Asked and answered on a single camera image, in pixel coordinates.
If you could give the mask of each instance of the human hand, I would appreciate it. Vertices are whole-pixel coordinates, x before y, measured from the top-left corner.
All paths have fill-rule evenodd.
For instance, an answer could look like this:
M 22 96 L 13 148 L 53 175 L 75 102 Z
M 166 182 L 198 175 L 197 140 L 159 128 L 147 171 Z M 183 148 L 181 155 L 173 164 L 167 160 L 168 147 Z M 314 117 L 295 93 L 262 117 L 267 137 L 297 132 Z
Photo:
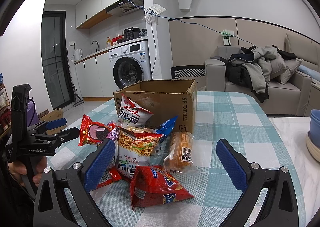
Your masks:
M 39 186 L 42 172 L 46 167 L 47 167 L 47 157 L 42 157 L 42 159 L 39 161 L 38 165 L 36 166 L 36 171 L 38 172 L 38 174 L 36 174 L 32 179 L 36 187 Z M 13 176 L 16 178 L 16 180 L 19 182 L 19 184 L 22 186 L 25 186 L 24 182 L 22 181 L 21 175 L 27 174 L 26 166 L 21 161 L 17 160 L 15 162 L 9 163 L 9 170 L 13 174 Z

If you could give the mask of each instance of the chair backrest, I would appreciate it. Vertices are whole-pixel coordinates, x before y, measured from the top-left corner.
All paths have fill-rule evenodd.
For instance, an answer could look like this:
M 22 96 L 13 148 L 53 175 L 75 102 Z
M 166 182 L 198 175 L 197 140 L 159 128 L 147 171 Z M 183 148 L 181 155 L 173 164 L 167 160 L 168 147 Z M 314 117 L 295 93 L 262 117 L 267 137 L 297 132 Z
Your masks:
M 239 46 L 217 46 L 217 55 L 225 59 L 229 59 L 232 54 L 238 54 L 240 51 Z
M 302 65 L 320 72 L 320 45 L 308 38 L 287 33 L 284 39 L 285 51 L 302 59 Z

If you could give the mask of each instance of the electric kettle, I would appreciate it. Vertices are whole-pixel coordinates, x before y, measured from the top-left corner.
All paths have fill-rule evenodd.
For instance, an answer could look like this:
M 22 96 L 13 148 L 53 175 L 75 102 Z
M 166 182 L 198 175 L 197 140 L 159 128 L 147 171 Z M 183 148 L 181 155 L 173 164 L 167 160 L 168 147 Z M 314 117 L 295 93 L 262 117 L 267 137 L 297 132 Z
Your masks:
M 77 49 L 74 51 L 75 60 L 78 61 L 82 57 L 82 49 Z

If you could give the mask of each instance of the shoe rack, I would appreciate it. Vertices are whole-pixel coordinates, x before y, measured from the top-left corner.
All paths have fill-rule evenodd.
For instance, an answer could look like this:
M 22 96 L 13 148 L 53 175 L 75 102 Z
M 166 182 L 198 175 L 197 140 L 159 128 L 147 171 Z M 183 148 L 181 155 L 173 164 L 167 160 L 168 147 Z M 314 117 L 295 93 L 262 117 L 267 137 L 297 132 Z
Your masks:
M 11 132 L 11 105 L 5 89 L 0 85 L 0 141 Z

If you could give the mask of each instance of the stacked plate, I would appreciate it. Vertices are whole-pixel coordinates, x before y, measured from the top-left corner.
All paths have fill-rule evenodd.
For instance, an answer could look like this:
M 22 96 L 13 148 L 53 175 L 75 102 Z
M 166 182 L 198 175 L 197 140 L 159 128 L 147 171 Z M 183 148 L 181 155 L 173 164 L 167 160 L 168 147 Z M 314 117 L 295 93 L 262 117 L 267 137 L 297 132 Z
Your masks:
M 306 143 L 311 155 L 320 162 L 320 110 L 312 110 Z

